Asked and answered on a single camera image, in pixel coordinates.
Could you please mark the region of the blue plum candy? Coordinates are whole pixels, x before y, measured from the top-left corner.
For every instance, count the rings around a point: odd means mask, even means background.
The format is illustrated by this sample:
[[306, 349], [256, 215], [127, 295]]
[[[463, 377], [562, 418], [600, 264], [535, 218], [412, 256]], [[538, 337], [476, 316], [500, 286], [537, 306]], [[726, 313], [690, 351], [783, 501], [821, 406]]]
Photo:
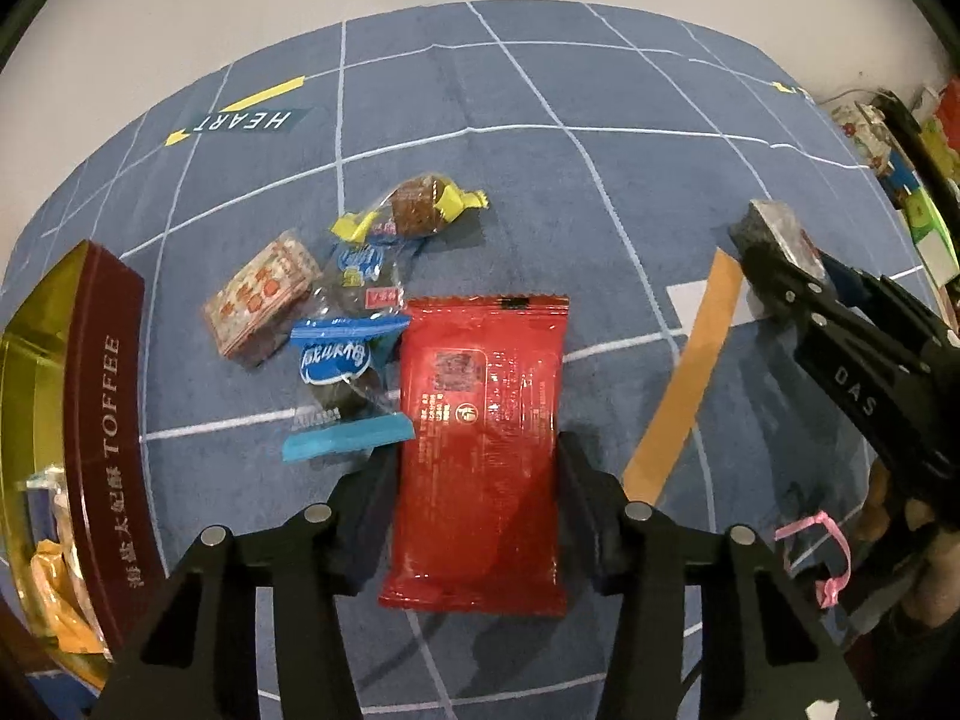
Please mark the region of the blue plum candy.
[[412, 420], [386, 387], [395, 345], [409, 325], [405, 314], [384, 314], [304, 319], [293, 327], [290, 344], [298, 350], [308, 398], [291, 419], [281, 449], [285, 463], [368, 452], [413, 437]]

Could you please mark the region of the cluttered shelf items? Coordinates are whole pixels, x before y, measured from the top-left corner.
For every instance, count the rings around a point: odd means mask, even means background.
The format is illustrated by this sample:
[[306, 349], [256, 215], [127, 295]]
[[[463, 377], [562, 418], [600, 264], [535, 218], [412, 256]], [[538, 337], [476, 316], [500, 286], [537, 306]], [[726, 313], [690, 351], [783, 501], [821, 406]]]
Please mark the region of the cluttered shelf items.
[[935, 288], [958, 302], [958, 149], [944, 122], [920, 121], [888, 89], [851, 89], [827, 110], [903, 216]]

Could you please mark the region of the orange snack packet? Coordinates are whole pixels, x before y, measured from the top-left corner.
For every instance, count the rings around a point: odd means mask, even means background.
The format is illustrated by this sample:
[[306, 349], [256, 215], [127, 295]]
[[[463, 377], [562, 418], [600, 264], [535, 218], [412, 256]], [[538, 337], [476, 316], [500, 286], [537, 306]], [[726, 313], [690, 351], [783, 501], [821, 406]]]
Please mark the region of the orange snack packet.
[[41, 598], [44, 621], [59, 649], [73, 655], [104, 655], [103, 634], [99, 632], [85, 584], [71, 570], [64, 548], [50, 539], [41, 539], [29, 565]]

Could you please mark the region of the dark seaweed snack block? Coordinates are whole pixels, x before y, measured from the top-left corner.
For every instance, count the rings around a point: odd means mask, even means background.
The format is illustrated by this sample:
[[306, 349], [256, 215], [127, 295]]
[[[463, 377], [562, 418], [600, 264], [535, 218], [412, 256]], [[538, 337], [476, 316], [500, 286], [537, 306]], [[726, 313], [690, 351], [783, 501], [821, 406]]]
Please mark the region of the dark seaweed snack block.
[[752, 249], [763, 250], [797, 266], [811, 278], [818, 281], [827, 278], [822, 255], [787, 203], [750, 200], [742, 218], [729, 227], [729, 238], [740, 255]]

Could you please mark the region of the brown red brick candy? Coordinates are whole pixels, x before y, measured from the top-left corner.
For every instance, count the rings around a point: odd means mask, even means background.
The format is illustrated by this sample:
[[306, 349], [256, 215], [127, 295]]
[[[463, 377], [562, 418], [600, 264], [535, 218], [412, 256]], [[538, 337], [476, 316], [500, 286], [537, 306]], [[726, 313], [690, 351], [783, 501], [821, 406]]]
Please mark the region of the brown red brick candy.
[[218, 355], [245, 369], [267, 361], [308, 310], [320, 277], [308, 247], [293, 231], [282, 232], [203, 305]]

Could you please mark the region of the red snack packet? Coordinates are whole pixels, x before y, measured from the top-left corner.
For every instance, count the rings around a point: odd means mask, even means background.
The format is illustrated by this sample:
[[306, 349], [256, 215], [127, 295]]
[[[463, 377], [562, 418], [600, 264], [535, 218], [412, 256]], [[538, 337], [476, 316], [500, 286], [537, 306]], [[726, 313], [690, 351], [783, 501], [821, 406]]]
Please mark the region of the red snack packet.
[[563, 296], [421, 298], [400, 339], [402, 445], [379, 601], [558, 617], [556, 413]]

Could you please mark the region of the orange tape strip right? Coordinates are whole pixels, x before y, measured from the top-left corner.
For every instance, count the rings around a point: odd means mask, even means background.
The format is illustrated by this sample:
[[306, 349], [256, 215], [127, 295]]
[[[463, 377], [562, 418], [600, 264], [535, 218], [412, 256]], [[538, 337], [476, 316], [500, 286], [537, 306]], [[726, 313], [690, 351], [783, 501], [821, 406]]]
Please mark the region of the orange tape strip right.
[[651, 424], [622, 476], [628, 500], [654, 504], [693, 431], [706, 388], [726, 343], [743, 275], [740, 263], [718, 249], [711, 263], [692, 333]]

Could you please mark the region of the navy white snack packet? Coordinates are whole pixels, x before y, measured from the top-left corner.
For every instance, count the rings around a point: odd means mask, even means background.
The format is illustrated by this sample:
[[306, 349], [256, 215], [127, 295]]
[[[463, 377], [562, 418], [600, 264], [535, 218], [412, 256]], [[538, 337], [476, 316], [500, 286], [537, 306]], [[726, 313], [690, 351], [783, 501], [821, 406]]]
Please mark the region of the navy white snack packet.
[[29, 526], [36, 543], [48, 539], [59, 543], [70, 530], [70, 500], [67, 477], [59, 466], [48, 466], [34, 473], [25, 483]]

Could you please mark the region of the yellow brown candy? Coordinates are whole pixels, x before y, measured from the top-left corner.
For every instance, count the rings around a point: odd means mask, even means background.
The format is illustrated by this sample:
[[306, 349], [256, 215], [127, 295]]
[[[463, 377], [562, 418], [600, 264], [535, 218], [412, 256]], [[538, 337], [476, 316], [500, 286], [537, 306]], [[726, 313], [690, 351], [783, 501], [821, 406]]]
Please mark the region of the yellow brown candy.
[[466, 211], [487, 208], [483, 190], [428, 172], [396, 185], [368, 210], [338, 216], [331, 232], [345, 244], [416, 241], [436, 236]]

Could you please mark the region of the maroon gold toffee tin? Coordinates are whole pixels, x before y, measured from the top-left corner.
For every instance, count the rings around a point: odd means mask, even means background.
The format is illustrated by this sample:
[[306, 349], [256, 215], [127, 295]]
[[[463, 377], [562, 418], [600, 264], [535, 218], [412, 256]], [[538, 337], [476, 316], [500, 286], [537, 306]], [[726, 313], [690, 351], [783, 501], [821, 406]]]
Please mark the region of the maroon gold toffee tin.
[[[2, 333], [2, 525], [26, 628], [94, 689], [163, 585], [140, 458], [139, 357], [145, 282], [93, 241], [64, 255]], [[47, 624], [29, 563], [28, 479], [65, 478], [71, 533], [99, 653], [67, 653]]]

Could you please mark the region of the pink plastic tie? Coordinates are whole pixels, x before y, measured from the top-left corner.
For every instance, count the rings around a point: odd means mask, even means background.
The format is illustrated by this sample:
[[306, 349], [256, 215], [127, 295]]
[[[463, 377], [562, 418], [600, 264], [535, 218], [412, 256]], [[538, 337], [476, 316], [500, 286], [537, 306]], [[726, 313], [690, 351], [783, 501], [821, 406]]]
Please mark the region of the pink plastic tie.
[[807, 532], [818, 533], [814, 543], [797, 556], [786, 556], [784, 567], [805, 600], [818, 611], [828, 611], [839, 605], [839, 595], [850, 583], [853, 551], [841, 525], [825, 511], [781, 525], [773, 539], [778, 544], [791, 544]]

